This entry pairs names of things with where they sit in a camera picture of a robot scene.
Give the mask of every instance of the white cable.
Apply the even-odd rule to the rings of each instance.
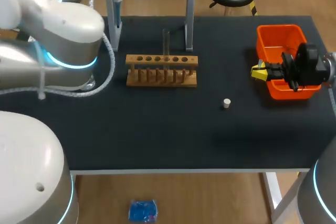
[[[46,98],[46,94],[44,92],[46,72],[44,67],[43,51],[41,49],[40,44],[37,41],[34,41],[34,46],[37,52],[38,63],[40,65],[40,86],[38,90],[38,98],[40,100],[44,100]]]
[[[89,1],[89,5],[90,7],[93,8],[93,1],[94,0],[90,0]],[[98,88],[88,91],[88,92],[83,92],[83,93],[75,93],[75,92],[69,92],[69,91],[62,91],[62,90],[58,90],[58,89],[51,89],[51,88],[44,88],[44,92],[48,92],[48,93],[53,93],[53,94],[59,94],[59,95],[64,95],[66,97],[89,97],[91,95],[97,94],[100,91],[102,91],[112,80],[113,74],[114,74],[114,69],[116,67],[116,59],[114,57],[114,52],[112,49],[112,46],[106,36],[106,34],[103,34],[103,41],[106,45],[106,48],[108,50],[109,56],[110,56],[110,62],[111,62],[111,66],[110,66],[110,72],[109,75],[107,76],[106,80],[104,81],[104,83],[99,86]],[[0,90],[0,95],[1,94],[9,94],[9,93],[14,93],[14,92],[24,92],[24,91],[36,91],[39,92],[40,94],[40,88],[37,87],[26,87],[26,88],[13,88],[13,89],[5,89],[5,90]]]

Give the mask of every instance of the orange plastic bin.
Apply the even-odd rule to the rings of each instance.
[[[282,52],[287,52],[295,58],[299,45],[307,42],[297,25],[259,26],[257,35],[258,57],[269,63],[282,63]],[[309,99],[321,89],[321,85],[300,86],[299,90],[294,92],[284,79],[267,81],[267,87],[270,95],[276,100]]]

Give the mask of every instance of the test tube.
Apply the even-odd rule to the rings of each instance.
[[[169,61],[169,43],[170,43],[170,33],[168,29],[162,30],[162,36],[163,36],[163,60]],[[164,70],[169,70],[169,66],[163,65]]]

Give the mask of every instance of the white robotic arm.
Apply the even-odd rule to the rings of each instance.
[[[76,90],[90,80],[104,21],[88,6],[64,1],[81,0],[0,0],[0,28],[33,36],[43,58],[34,43],[0,40],[0,89],[39,87],[42,68],[45,86]]]

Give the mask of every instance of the wooden test tube rack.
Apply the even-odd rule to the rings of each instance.
[[[185,87],[197,86],[197,56],[126,55],[130,66],[127,86],[137,87]]]

